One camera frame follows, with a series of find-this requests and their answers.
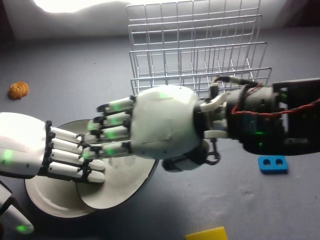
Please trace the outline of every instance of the silver wire basket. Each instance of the silver wire basket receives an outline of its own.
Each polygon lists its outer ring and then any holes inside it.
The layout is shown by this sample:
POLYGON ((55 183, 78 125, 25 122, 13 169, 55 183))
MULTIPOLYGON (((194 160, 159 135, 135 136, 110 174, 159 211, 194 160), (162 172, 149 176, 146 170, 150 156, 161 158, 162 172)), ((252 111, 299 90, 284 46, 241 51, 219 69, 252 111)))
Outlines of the silver wire basket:
MULTIPOLYGON (((267 44, 257 42, 260 0, 184 0, 128 5, 133 94, 180 85, 209 95, 217 75, 268 81, 267 44)), ((220 83, 221 91, 238 89, 220 83)))

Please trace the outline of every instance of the blue block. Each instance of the blue block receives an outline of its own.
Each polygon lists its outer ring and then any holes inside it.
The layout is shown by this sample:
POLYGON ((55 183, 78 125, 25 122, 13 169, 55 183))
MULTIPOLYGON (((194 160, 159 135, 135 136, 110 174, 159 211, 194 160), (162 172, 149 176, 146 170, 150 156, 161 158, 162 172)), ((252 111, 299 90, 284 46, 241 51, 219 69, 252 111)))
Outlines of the blue block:
POLYGON ((263 174, 286 174, 288 172, 285 156, 260 156, 258 163, 263 174))

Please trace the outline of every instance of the dish rack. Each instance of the dish rack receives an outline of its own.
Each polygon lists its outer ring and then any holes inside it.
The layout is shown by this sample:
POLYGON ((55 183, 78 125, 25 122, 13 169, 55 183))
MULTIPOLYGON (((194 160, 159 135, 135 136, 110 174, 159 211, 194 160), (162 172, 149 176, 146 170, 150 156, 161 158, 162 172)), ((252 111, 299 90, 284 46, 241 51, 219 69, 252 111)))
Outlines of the dish rack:
MULTIPOLYGON (((257 42, 261 0, 182 0, 128 5, 134 95, 179 85, 208 97, 210 82, 228 75, 267 84, 266 42, 257 42)), ((220 91, 240 88, 220 82, 220 91)))

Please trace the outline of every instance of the table surface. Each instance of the table surface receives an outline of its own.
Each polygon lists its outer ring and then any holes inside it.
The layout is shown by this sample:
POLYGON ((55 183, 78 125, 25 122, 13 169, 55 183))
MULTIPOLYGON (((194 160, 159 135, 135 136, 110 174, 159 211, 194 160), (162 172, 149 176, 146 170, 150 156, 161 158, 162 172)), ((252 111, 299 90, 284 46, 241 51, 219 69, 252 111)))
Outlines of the table surface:
MULTIPOLYGON (((268 47, 263 66, 271 81, 320 76, 320 28, 260 33, 268 47)), ((127 37, 17 43, 0 53, 0 105, 55 126, 97 115, 95 109, 132 94, 127 37), (11 83, 30 93, 7 97, 11 83)), ((258 156, 234 140, 219 140, 215 166, 168 173, 160 166, 139 194, 120 207, 79 219, 57 219, 29 200, 22 179, 0 177, 33 215, 35 233, 7 231, 4 239, 183 240, 224 226, 230 240, 301 240, 320 235, 320 155, 287 157, 288 174, 263 175, 258 156)))

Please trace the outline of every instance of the yellow block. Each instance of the yellow block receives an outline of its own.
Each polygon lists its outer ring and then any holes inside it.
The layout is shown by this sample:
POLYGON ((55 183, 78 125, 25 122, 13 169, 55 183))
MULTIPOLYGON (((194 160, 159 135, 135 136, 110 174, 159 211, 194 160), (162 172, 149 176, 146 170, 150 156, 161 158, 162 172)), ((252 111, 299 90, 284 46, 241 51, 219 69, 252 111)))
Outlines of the yellow block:
POLYGON ((223 226, 207 231, 201 231, 185 236, 185 240, 228 240, 223 226))

